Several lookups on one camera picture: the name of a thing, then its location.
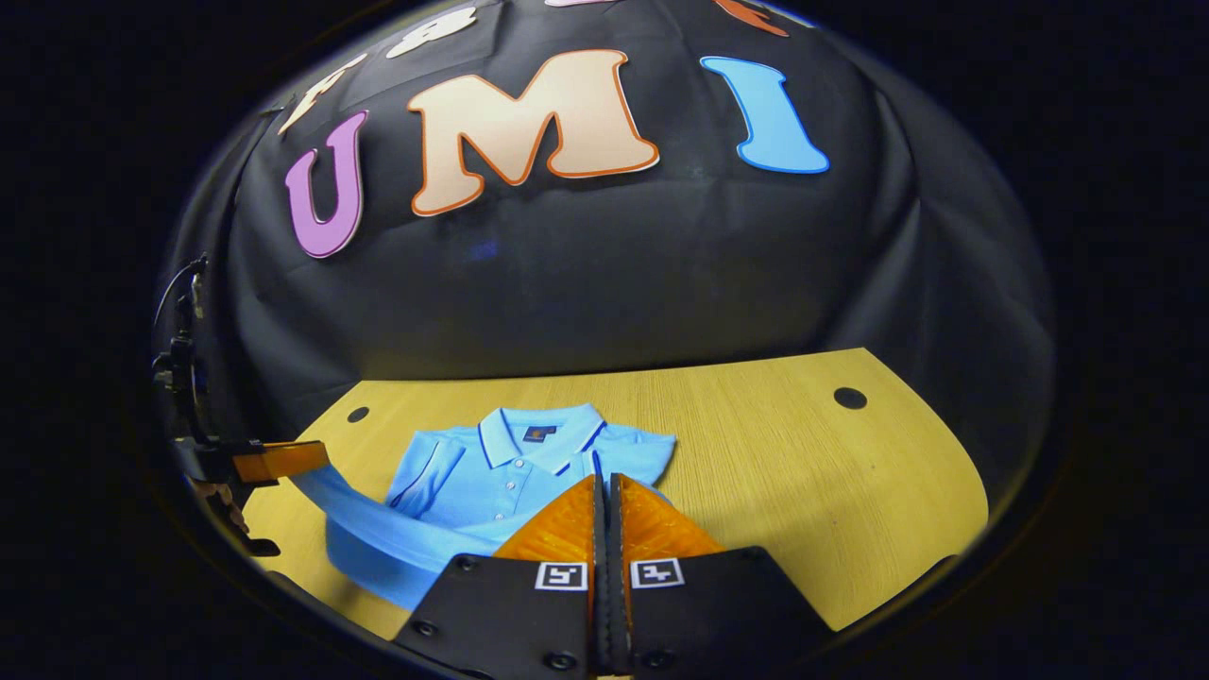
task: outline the shirt placket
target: shirt placket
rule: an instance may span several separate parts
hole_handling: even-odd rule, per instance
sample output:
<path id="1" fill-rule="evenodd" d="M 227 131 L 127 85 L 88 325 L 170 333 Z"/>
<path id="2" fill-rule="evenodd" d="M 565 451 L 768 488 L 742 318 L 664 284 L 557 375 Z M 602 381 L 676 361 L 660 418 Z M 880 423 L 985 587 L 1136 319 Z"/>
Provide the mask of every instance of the shirt placket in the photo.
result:
<path id="1" fill-rule="evenodd" d="M 525 461 L 525 459 L 516 459 L 508 462 L 505 468 L 496 501 L 493 519 L 497 520 L 516 514 L 516 505 L 520 502 L 521 490 L 525 489 L 525 480 L 533 472 L 533 463 Z"/>

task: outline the cutout letter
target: cutout letter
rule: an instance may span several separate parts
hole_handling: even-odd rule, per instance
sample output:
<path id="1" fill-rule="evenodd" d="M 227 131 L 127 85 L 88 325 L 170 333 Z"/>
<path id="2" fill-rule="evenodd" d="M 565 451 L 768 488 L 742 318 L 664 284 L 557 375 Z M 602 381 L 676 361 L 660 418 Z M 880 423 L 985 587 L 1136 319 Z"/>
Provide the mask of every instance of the cutout letter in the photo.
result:
<path id="1" fill-rule="evenodd" d="M 312 258 L 326 258 L 348 244 L 361 220 L 361 159 L 357 133 L 365 125 L 369 111 L 361 111 L 340 123 L 328 136 L 328 146 L 335 159 L 336 211 L 328 221 L 314 214 L 311 191 L 311 167 L 319 152 L 311 149 L 285 173 L 290 194 L 290 219 L 294 235 Z"/>
<path id="2" fill-rule="evenodd" d="M 713 0 L 719 7 L 727 11 L 728 15 L 735 17 L 736 19 L 744 22 L 745 24 L 751 24 L 760 30 L 767 30 L 773 35 L 780 35 L 781 38 L 788 38 L 789 34 L 776 28 L 775 25 L 768 23 L 768 15 L 759 12 L 739 2 L 737 0 Z"/>
<path id="3" fill-rule="evenodd" d="M 615 50 L 556 54 L 517 99 L 476 75 L 416 94 L 407 109 L 423 116 L 424 185 L 411 209 L 435 215 L 482 194 L 482 175 L 462 162 L 463 139 L 504 181 L 522 184 L 551 120 L 559 133 L 559 148 L 546 161 L 553 174 L 598 177 L 655 165 L 659 149 L 638 136 L 621 91 L 619 70 L 626 60 Z"/>
<path id="4" fill-rule="evenodd" d="M 776 172 L 816 173 L 829 167 L 827 156 L 806 137 L 781 86 L 785 74 L 730 57 L 701 57 L 701 65 L 727 79 L 744 111 L 747 140 L 737 148 L 740 159 Z"/>
<path id="5" fill-rule="evenodd" d="M 572 5 L 589 5 L 591 2 L 617 2 L 617 0 L 545 0 L 551 7 L 569 7 Z"/>
<path id="6" fill-rule="evenodd" d="M 306 94 L 302 96 L 302 100 L 299 102 L 297 106 L 294 106 L 294 113 L 290 114 L 290 117 L 285 121 L 284 125 L 282 125 L 280 129 L 277 131 L 277 134 L 284 134 L 285 131 L 289 129 L 291 125 L 297 122 L 299 119 L 301 119 L 303 115 L 306 115 L 307 111 L 311 110 L 311 106 L 314 106 L 314 100 L 318 99 L 320 94 L 331 90 L 331 86 L 336 85 L 336 81 L 340 80 L 340 76 L 345 75 L 345 71 L 361 63 L 361 59 L 364 58 L 365 54 L 357 57 L 352 62 L 348 62 L 347 64 L 332 71 L 332 74 L 329 75 L 328 77 L 314 83 L 314 86 L 311 87 L 311 90 L 307 90 Z"/>
<path id="7" fill-rule="evenodd" d="M 436 17 L 435 19 L 403 36 L 403 41 L 392 47 L 391 51 L 386 53 L 386 58 L 393 59 L 399 54 L 411 52 L 424 42 L 432 42 L 433 40 L 439 40 L 446 35 L 452 35 L 473 23 L 474 7 L 467 7 L 464 10 L 450 12 L 442 17 Z"/>

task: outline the wooden table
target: wooden table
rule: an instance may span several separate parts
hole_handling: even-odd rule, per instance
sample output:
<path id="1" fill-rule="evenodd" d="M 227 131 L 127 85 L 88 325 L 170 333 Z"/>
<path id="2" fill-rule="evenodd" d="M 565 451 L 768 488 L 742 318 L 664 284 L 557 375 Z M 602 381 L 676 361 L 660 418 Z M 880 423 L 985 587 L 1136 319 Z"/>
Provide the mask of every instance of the wooden table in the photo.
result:
<path id="1" fill-rule="evenodd" d="M 868 404 L 849 409 L 839 387 Z M 864 350 L 705 367 L 504 380 L 365 381 L 300 439 L 320 439 L 354 489 L 384 497 L 416 430 L 473 426 L 498 407 L 591 403 L 607 421 L 676 434 L 656 484 L 728 548 L 768 548 L 840 629 L 891 599 L 987 524 L 978 472 L 951 432 Z M 369 415 L 348 422 L 368 407 Z M 273 538 L 276 570 L 383 638 L 409 612 L 328 561 L 324 515 L 293 484 L 258 490 L 244 517 Z"/>

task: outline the polo shirt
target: polo shirt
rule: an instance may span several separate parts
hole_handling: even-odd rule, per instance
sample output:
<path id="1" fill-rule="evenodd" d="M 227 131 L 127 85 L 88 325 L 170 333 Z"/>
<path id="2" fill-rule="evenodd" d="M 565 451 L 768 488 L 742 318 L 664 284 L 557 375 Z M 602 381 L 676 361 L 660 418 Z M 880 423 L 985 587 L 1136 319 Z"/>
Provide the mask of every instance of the polo shirt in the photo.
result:
<path id="1" fill-rule="evenodd" d="M 363 588 L 415 609 L 458 553 L 492 554 L 580 479 L 653 485 L 676 438 L 606 422 L 591 404 L 496 409 L 475 427 L 416 432 L 383 503 L 331 466 L 291 478 L 328 514 L 328 559 Z"/>

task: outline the shirt collar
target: shirt collar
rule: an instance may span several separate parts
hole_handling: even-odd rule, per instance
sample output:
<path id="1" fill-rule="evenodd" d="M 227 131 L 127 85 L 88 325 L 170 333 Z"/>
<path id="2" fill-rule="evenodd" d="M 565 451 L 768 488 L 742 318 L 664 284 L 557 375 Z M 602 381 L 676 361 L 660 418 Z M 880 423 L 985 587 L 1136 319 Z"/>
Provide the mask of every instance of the shirt collar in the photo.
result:
<path id="1" fill-rule="evenodd" d="M 539 450 L 523 455 L 513 439 L 510 425 L 555 425 L 559 431 L 548 436 Z M 482 440 L 487 465 L 492 468 L 523 455 L 525 460 L 542 469 L 559 474 L 571 461 L 572 454 L 588 448 L 603 425 L 604 419 L 591 404 L 540 411 L 501 408 L 491 411 L 479 423 L 479 438 Z"/>

